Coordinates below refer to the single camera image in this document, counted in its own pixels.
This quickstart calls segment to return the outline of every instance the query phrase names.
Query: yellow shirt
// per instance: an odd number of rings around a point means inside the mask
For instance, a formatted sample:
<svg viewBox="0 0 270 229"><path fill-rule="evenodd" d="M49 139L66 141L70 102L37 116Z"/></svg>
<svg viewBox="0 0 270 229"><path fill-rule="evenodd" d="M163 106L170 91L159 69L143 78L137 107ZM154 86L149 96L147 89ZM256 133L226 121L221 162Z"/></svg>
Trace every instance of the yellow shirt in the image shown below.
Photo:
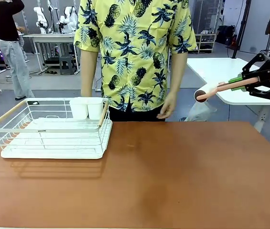
<svg viewBox="0 0 270 229"><path fill-rule="evenodd" d="M75 45L102 55L110 106L149 111L167 94L167 61L196 47L189 0L81 0Z"/></svg>

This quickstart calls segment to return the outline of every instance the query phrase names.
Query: chair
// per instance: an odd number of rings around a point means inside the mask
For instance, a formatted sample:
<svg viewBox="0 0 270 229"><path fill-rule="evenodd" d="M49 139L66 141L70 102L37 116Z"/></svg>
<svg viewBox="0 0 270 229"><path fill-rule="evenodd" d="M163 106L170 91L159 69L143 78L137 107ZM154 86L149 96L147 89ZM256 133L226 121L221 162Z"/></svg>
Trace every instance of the chair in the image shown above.
<svg viewBox="0 0 270 229"><path fill-rule="evenodd" d="M59 57L59 68L60 68L60 74L69 74L74 75L74 63L73 63L73 57L72 56L61 56Z"/></svg>

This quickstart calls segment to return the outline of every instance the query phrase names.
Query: jeans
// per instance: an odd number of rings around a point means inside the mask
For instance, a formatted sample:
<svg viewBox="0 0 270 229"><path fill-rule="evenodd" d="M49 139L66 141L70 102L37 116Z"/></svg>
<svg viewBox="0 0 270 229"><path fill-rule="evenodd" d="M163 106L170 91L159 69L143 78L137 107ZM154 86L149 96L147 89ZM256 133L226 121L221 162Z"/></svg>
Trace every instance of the jeans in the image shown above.
<svg viewBox="0 0 270 229"><path fill-rule="evenodd" d="M21 47L21 50L22 50L22 53L23 53L23 56L24 56L24 59L27 60L27 56L26 56L26 53L25 51L23 50L23 47L24 47L24 39L21 35L19 35L19 45Z"/></svg>
<svg viewBox="0 0 270 229"><path fill-rule="evenodd" d="M34 98L30 89L29 69L26 65L19 42L7 42L0 40L0 49L7 58L11 67L11 78L16 98Z"/></svg>

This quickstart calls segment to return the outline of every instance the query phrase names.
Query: dish rack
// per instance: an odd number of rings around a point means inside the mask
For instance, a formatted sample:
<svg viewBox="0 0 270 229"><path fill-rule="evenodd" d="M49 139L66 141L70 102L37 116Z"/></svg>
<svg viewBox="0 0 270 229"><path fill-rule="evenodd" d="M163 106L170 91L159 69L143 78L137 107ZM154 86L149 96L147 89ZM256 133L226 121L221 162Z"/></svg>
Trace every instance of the dish rack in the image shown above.
<svg viewBox="0 0 270 229"><path fill-rule="evenodd" d="M72 98L25 99L0 117L3 158L99 159L109 141L112 121L108 99L100 120L76 120ZM38 105L29 105L38 101Z"/></svg>

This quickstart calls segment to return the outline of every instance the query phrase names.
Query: person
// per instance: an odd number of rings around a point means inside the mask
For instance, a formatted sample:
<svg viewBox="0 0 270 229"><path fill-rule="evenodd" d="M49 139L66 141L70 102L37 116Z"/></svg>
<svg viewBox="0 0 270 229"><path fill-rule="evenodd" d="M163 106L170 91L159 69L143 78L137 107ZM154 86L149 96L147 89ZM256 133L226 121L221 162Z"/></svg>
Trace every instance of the person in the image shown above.
<svg viewBox="0 0 270 229"><path fill-rule="evenodd" d="M13 19L13 15L23 9L24 3L21 0L12 0L12 2L0 0L0 49L11 68L16 101L35 97L30 89L29 69L19 45L19 35Z"/></svg>
<svg viewBox="0 0 270 229"><path fill-rule="evenodd" d="M188 0L81 0L75 45L82 96L92 95L100 50L111 120L164 121L176 107L188 50L196 47Z"/></svg>
<svg viewBox="0 0 270 229"><path fill-rule="evenodd" d="M17 32L18 32L18 35L19 35L19 45L21 47L21 50L22 50L22 53L23 53L23 56L24 56L24 60L27 61L28 60L28 57L26 56L26 53L23 49L24 47L24 38L23 38L23 33L25 32L25 28L24 27L21 27L21 26L18 26L18 23L15 23L16 25L16 28L17 28Z"/></svg>

